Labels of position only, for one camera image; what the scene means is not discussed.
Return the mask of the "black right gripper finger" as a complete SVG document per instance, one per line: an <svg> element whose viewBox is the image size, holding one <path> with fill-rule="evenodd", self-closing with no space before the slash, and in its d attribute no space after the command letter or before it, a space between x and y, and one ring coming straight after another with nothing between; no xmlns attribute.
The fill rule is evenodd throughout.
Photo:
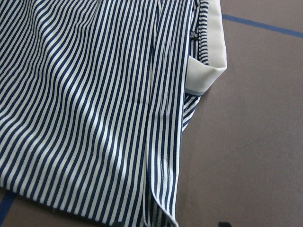
<svg viewBox="0 0 303 227"><path fill-rule="evenodd" d="M219 222L218 227L232 227L229 222Z"/></svg>

